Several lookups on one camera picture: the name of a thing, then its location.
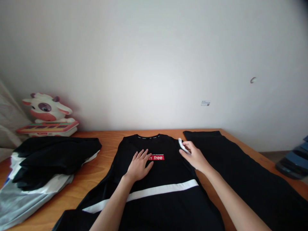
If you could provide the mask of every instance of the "wooden table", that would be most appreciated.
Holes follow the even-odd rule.
[[[210,132],[220,131],[222,135],[227,137],[232,142],[236,143],[247,155],[253,158],[255,161],[260,163],[264,168],[268,169],[272,173],[281,176],[286,179],[288,183],[298,193],[308,200],[308,185],[304,184],[299,180],[292,180],[275,169],[275,164],[256,152],[252,148],[248,147],[235,137],[231,136],[223,129],[187,129],[193,132]],[[148,131],[111,131],[111,132],[76,132],[74,137],[98,137],[101,144],[103,145],[98,156],[84,164],[81,170],[75,175],[74,180],[71,184],[67,185],[61,192],[55,195],[49,202],[42,206],[36,213],[25,220],[23,223],[12,227],[10,230],[51,230],[55,222],[60,218],[64,210],[75,209],[81,202],[84,196],[94,188],[107,174],[113,158],[116,154],[117,148],[124,136],[130,136],[139,134],[144,137],[154,136],[157,134],[166,134],[175,139],[182,138],[186,140],[183,131],[181,130],[148,130]],[[10,172],[10,159],[7,159],[0,163],[0,185],[3,185],[7,175]],[[206,190],[212,202],[221,212],[225,227],[227,231],[235,231],[235,227],[219,199],[214,188],[211,186],[207,178],[197,171],[197,175],[202,183],[202,186]]]

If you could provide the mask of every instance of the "white curtain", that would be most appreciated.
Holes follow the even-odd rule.
[[[13,150],[29,138],[15,131],[30,124],[6,87],[0,81],[0,162],[10,157]]]

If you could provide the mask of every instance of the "sticker label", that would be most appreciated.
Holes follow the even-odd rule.
[[[149,160],[165,160],[165,158],[163,154],[152,154]]]
[[[210,105],[210,101],[208,101],[208,100],[202,100],[201,101],[201,106],[209,106]]]

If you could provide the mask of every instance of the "toy keyboard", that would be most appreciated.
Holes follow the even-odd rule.
[[[30,134],[30,133],[63,133],[71,130],[79,124],[78,121],[72,123],[41,123],[30,124],[23,128],[16,130],[17,133]]]

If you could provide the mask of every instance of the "red logo patch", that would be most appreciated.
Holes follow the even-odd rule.
[[[149,160],[165,160],[164,158],[164,155],[161,154],[161,155],[155,155],[155,154],[152,154],[149,158]]]

